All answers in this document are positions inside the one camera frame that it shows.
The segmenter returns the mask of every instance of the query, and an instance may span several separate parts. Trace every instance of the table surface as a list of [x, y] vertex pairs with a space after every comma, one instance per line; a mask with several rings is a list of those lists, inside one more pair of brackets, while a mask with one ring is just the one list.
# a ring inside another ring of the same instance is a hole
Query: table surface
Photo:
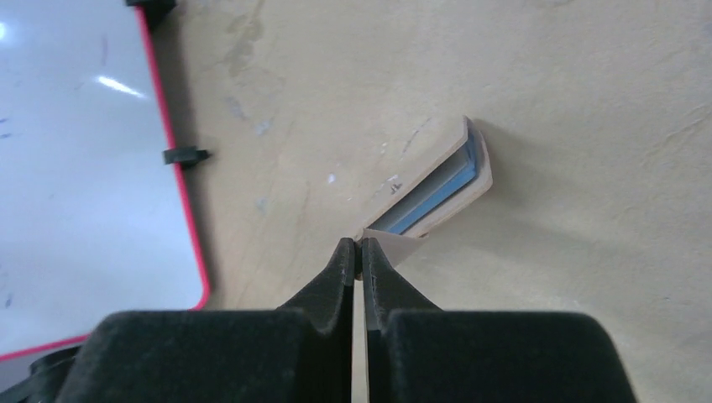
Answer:
[[0, 4], [0, 357], [207, 298], [141, 20]]
[[399, 272], [445, 308], [590, 313], [641, 401], [712, 401], [703, 3], [180, 2], [154, 38], [177, 134], [216, 152], [186, 174], [211, 305], [283, 303], [464, 114], [495, 184]]

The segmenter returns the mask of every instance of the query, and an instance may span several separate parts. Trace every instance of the white board surface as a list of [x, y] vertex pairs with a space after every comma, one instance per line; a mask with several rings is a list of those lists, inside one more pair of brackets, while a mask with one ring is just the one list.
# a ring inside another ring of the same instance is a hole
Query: white board surface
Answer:
[[0, 2], [0, 359], [205, 301], [140, 19], [123, 0]]

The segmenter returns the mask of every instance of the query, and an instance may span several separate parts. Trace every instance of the scratch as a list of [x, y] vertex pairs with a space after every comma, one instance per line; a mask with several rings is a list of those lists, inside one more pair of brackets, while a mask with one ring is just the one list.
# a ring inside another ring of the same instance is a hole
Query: scratch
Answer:
[[275, 52], [275, 48], [277, 47], [277, 42], [280, 40], [280, 31], [277, 31], [277, 35], [275, 35], [275, 38], [272, 39], [272, 44], [270, 45], [270, 50], [267, 50], [267, 55], [264, 57], [264, 62], [270, 61], [270, 57], [272, 57], [272, 54]]
[[109, 58], [109, 39], [106, 34], [102, 35], [102, 67], [107, 66]]
[[557, 8], [573, 3], [573, 0], [543, 0], [540, 7]]
[[661, 65], [662, 63], [669, 62], [670, 60], [673, 59], [673, 57], [680, 55], [681, 53], [683, 53], [686, 50], [687, 50], [687, 48], [673, 50], [673, 51], [665, 54], [663, 57], [660, 58], [660, 60], [656, 61], [652, 65]]
[[630, 216], [631, 214], [637, 214], [640, 212], [640, 206], [637, 205], [632, 205], [624, 208], [620, 212], [617, 212], [614, 214], [610, 219], [613, 222], [619, 223], [620, 220], [622, 220], [625, 217]]
[[306, 228], [306, 213], [309, 208], [309, 201], [312, 198], [312, 184], [311, 182], [306, 183], [306, 194], [304, 195], [304, 201], [301, 203], [301, 208], [299, 209], [299, 215], [296, 218], [296, 230], [301, 233]]
[[712, 336], [712, 329], [703, 330], [702, 332], [696, 332], [695, 334], [686, 337], [682, 342], [678, 343], [677, 348], [684, 348], [699, 344], [703, 344], [704, 346], [705, 344], [709, 343], [710, 336]]
[[413, 134], [411, 135], [411, 138], [408, 139], [408, 141], [406, 142], [406, 146], [403, 148], [403, 151], [400, 153], [400, 159], [401, 159], [401, 160], [403, 160], [403, 155], [405, 155], [405, 154], [406, 154], [406, 151], [408, 151], [408, 149], [411, 147], [411, 144], [413, 143], [413, 140], [416, 139], [416, 136], [421, 132], [422, 128], [424, 128], [425, 125], [426, 125], [428, 122], [430, 122], [430, 119], [432, 119], [432, 118], [426, 119], [425, 122], [423, 122], [420, 126], [418, 126], [417, 129], [415, 129], [415, 130], [413, 131]]
[[695, 115], [699, 117], [684, 124], [680, 128], [674, 129], [665, 135], [663, 139], [654, 144], [650, 150], [645, 153], [645, 158], [641, 166], [648, 166], [652, 160], [671, 148], [679, 149], [683, 147], [690, 139], [699, 134], [712, 118], [712, 107], [708, 104], [702, 104], [685, 113], [685, 117], [689, 118]]
[[379, 188], [376, 189], [376, 191], [374, 192], [374, 195], [371, 197], [371, 200], [375, 199], [380, 194], [380, 192], [383, 190], [384, 187], [385, 187], [385, 182], [381, 183]]

